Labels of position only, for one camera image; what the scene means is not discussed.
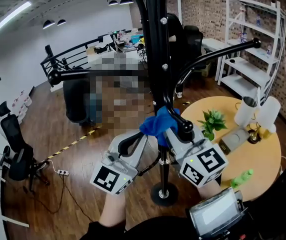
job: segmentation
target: blue cloth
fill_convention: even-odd
[[[177,132],[177,122],[170,116],[165,106],[157,111],[157,115],[150,116],[140,125],[139,130],[146,135],[155,136],[158,144],[168,147],[163,132],[168,128],[173,128]]]

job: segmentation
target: fluorescent light tube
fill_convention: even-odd
[[[17,8],[16,10],[14,10],[13,12],[11,12],[5,19],[3,19],[0,22],[0,29],[1,27],[3,27],[6,23],[8,23],[11,19],[13,19],[16,15],[18,15],[20,12],[22,12],[23,10],[25,10],[26,8],[28,8],[31,5],[30,2],[26,2],[24,4],[22,4],[19,8]]]

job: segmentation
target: power strip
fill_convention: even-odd
[[[59,175],[69,176],[69,172],[67,170],[57,170],[57,173]]]

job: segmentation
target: black pendant light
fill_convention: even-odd
[[[53,21],[52,19],[48,19],[47,21],[44,22],[43,29],[46,29],[54,24],[55,24],[55,21]]]
[[[114,5],[118,5],[118,2],[116,0],[112,0],[108,3],[109,6],[114,6]]]
[[[133,0],[121,0],[121,2],[119,3],[120,5],[126,5],[126,4],[131,4],[131,3],[133,3]]]
[[[60,19],[60,20],[58,21],[57,25],[59,26],[59,25],[62,25],[62,24],[64,24],[64,23],[66,23],[66,20]]]

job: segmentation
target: round black base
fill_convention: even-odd
[[[157,183],[151,189],[151,199],[158,206],[172,206],[178,198],[178,190],[174,184],[167,183],[167,191],[169,193],[167,198],[161,198],[159,191],[162,189],[162,184]]]
[[[249,130],[248,133],[251,134],[251,133],[254,133],[255,131],[254,130]],[[260,142],[262,140],[262,138],[259,136],[259,133],[257,134],[257,138],[256,140],[253,140],[251,139],[250,137],[247,139],[249,143],[251,144],[257,144],[258,142]]]

